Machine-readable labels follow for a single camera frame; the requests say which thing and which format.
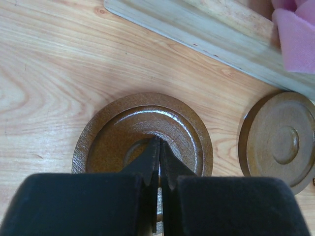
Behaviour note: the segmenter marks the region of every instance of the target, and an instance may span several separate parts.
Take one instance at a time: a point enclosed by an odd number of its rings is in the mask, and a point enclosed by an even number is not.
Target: brown wooden coaster
[[[79,138],[72,172],[119,172],[154,135],[166,140],[197,175],[211,175],[213,151],[206,126],[188,105],[159,93],[126,96],[100,110]]]
[[[239,160],[245,176],[277,177],[294,194],[315,176],[315,106],[284,92],[257,102],[244,120]]]

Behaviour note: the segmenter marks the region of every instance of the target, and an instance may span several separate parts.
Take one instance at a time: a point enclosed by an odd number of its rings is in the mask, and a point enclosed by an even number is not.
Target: small round wooden dish
[[[79,138],[72,172],[119,172],[154,135],[197,175],[211,175],[212,144],[204,123],[185,103],[159,93],[126,96],[100,110]]]
[[[256,103],[243,123],[239,160],[245,176],[277,177],[294,194],[315,176],[315,106],[283,92]]]

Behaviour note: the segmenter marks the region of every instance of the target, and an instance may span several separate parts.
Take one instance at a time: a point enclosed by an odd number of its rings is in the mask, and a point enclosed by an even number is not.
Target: brown disc
[[[154,135],[167,141],[197,175],[211,175],[213,152],[206,126],[185,103],[159,93],[126,96],[100,110],[79,138],[72,172],[119,172]]]
[[[245,176],[277,177],[294,194],[315,176],[315,106],[284,92],[261,99],[248,113],[239,138]]]

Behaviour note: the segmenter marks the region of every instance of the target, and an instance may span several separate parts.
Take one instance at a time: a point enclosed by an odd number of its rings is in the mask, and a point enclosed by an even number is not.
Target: pink fabric
[[[315,73],[315,0],[273,0],[284,68]]]

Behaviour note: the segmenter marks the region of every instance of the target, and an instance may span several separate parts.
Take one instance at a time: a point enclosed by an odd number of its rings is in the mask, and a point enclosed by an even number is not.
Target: circular indentation
[[[276,177],[297,194],[315,176],[315,106],[305,96],[283,92],[258,101],[239,138],[245,176]]]
[[[299,150],[299,135],[293,127],[283,126],[271,135],[268,148],[278,163],[288,164]]]
[[[158,93],[130,95],[99,111],[79,138],[72,172],[119,172],[141,152],[140,140],[153,136],[167,141],[196,174],[211,175],[212,145],[205,125],[185,103]]]

